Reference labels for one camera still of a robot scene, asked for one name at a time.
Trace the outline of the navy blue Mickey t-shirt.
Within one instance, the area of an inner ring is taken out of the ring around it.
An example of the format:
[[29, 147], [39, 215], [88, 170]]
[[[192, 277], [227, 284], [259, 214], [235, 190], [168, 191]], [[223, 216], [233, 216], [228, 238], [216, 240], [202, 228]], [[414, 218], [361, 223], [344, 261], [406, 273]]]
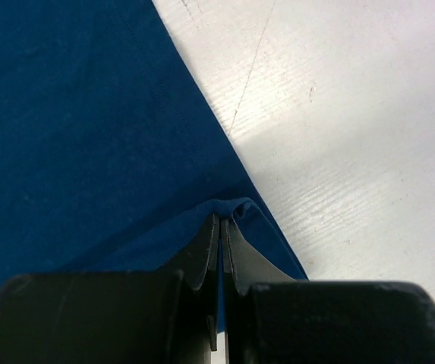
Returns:
[[211, 213], [305, 272], [150, 1], [0, 1], [0, 286], [153, 270]]

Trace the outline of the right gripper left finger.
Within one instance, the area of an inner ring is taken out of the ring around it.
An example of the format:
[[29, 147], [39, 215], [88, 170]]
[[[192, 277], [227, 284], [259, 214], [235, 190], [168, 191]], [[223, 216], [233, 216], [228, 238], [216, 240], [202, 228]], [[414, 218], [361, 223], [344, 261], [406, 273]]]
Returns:
[[219, 218], [155, 271], [18, 275], [0, 289], [0, 363], [208, 363]]

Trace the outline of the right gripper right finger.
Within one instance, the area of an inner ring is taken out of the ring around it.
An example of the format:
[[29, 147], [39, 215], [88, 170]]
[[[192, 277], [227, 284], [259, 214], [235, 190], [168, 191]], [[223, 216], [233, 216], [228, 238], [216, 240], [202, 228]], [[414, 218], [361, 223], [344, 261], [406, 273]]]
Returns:
[[404, 281], [295, 280], [221, 223], [229, 363], [435, 363], [435, 302]]

